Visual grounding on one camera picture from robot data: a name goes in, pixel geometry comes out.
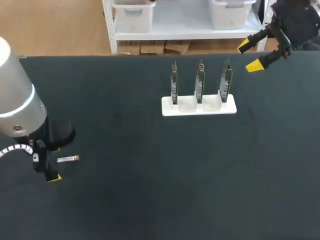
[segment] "floor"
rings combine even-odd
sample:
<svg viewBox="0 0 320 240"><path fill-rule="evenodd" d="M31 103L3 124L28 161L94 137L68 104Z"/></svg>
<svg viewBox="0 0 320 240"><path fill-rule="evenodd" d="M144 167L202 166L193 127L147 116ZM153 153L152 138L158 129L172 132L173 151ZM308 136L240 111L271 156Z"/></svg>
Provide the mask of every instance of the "floor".
<svg viewBox="0 0 320 240"><path fill-rule="evenodd" d="M17 55L111 55L101 0L0 0L0 36ZM241 42L195 40L188 54L233 53ZM276 46L268 40L266 51Z"/></svg>

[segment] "white cable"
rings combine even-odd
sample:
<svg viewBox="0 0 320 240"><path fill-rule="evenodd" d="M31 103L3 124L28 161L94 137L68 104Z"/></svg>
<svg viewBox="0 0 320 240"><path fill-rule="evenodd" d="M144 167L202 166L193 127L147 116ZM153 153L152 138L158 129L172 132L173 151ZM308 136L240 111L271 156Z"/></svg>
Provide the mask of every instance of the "white cable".
<svg viewBox="0 0 320 240"><path fill-rule="evenodd" d="M13 150L17 150L17 149L23 149L30 155L33 153L33 149L30 146L25 145L25 144L16 144L16 145L8 146L7 148L0 151L0 158L3 155L5 155Z"/></svg>

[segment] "black table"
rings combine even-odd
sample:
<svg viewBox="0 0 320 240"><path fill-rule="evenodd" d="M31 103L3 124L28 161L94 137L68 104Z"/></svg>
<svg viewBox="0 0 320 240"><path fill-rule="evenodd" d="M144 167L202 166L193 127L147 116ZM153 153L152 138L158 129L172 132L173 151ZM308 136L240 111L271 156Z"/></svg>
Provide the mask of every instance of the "black table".
<svg viewBox="0 0 320 240"><path fill-rule="evenodd" d="M319 239L320 53L247 73L257 56L22 59L49 114L77 130L51 161L80 162L47 183L23 152L1 158L1 239ZM174 60L179 95L200 60L215 94L227 57L236 114L162 116Z"/></svg>

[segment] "white storage bin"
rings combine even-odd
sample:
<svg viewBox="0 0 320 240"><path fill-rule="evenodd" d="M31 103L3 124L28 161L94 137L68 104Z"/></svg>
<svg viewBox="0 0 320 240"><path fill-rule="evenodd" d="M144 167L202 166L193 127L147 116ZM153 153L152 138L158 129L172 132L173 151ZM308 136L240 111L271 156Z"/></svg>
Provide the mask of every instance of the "white storage bin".
<svg viewBox="0 0 320 240"><path fill-rule="evenodd" d="M209 0L212 26L217 30L244 27L252 4L257 0Z"/></svg>
<svg viewBox="0 0 320 240"><path fill-rule="evenodd" d="M147 33L152 29L156 2L148 4L113 4L117 16L117 31L121 33Z"/></svg>

